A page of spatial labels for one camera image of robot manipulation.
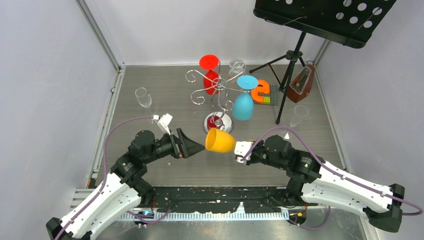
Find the clear champagne flute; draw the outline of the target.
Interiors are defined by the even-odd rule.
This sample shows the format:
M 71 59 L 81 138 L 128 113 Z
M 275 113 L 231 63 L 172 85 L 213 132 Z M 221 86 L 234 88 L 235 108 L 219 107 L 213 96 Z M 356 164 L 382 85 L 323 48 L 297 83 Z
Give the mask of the clear champagne flute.
M 309 115 L 309 110 L 306 106 L 304 105 L 296 105 L 293 109 L 293 113 L 291 115 L 291 118 L 288 122 L 288 126 L 290 128 L 294 128 L 297 125 L 299 125 L 300 123 L 302 123 L 302 121 Z

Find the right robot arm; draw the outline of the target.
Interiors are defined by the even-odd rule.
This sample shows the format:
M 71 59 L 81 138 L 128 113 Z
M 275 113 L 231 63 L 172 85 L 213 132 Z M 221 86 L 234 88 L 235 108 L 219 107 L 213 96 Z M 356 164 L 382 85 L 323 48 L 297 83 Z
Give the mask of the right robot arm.
M 399 184 L 381 185 L 357 177 L 311 153 L 292 147 L 278 135 L 237 147 L 245 165 L 267 165 L 285 171 L 289 177 L 285 198 L 291 205 L 318 204 L 335 207 L 360 217 L 380 230 L 397 233 L 403 211 L 400 200 L 405 188 Z

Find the blue wine glass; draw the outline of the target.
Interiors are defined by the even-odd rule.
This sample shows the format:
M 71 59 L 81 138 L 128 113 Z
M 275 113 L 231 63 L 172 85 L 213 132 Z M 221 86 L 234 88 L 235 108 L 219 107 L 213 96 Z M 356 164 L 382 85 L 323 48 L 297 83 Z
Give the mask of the blue wine glass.
M 242 90 L 253 90 L 258 86 L 258 79 L 251 75 L 242 75 L 237 79 L 237 85 Z M 254 101 L 249 92 L 242 92 L 234 102 L 232 115 L 239 121 L 247 121 L 253 116 Z

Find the chrome wine glass rack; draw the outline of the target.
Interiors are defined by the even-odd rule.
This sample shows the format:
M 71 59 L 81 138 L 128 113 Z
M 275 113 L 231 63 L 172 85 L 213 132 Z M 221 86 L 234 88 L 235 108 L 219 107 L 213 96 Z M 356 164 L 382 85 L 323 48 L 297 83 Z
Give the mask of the chrome wine glass rack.
M 215 92 L 213 95 L 209 95 L 206 93 L 206 89 L 203 87 L 199 90 L 195 90 L 190 95 L 190 100 L 195 105 L 203 105 L 206 103 L 206 97 L 203 96 L 203 93 L 206 93 L 210 99 L 210 105 L 214 108 L 214 110 L 209 113 L 204 121 L 203 128 L 206 133 L 209 132 L 210 129 L 216 128 L 219 130 L 223 130 L 225 132 L 231 133 L 234 128 L 233 120 L 230 117 L 230 111 L 234 108 L 234 103 L 229 99 L 230 91 L 237 90 L 231 87 L 231 83 L 235 82 L 237 79 L 225 79 L 221 76 L 219 70 L 214 70 L 219 74 L 218 81 L 216 82 Z M 205 74 L 201 73 L 198 70 L 189 70 L 185 74 L 185 79 L 189 83 L 194 83 L 197 80 L 197 76 L 202 78 L 205 77 Z

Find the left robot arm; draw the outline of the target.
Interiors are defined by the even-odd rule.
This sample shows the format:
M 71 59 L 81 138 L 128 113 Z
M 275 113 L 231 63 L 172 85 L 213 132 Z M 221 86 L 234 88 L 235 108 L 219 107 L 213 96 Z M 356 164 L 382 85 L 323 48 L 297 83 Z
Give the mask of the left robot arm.
M 95 240 L 125 212 L 153 202 L 154 189 L 143 179 L 149 163 L 167 156 L 186 159 L 204 150 L 204 145 L 188 138 L 181 128 L 177 135 L 166 133 L 160 139 L 149 130 L 138 132 L 127 152 L 82 203 L 62 218 L 53 217 L 46 223 L 49 238 Z

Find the clear wine glass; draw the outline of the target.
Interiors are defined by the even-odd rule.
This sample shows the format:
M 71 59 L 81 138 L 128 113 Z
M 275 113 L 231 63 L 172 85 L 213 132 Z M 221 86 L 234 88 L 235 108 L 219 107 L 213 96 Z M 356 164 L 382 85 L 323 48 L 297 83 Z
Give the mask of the clear wine glass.
M 149 115 L 153 116 L 152 124 L 157 124 L 159 115 L 156 113 L 155 106 L 152 106 L 152 97 L 145 87 L 139 87 L 134 92 L 139 105 L 147 109 Z

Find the yellow wine glass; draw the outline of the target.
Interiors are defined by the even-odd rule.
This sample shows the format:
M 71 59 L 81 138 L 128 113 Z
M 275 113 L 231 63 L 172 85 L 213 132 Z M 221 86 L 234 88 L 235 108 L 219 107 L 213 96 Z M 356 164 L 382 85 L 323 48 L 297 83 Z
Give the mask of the yellow wine glass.
M 215 153 L 234 153 L 237 140 L 228 132 L 211 128 L 205 138 L 205 148 Z

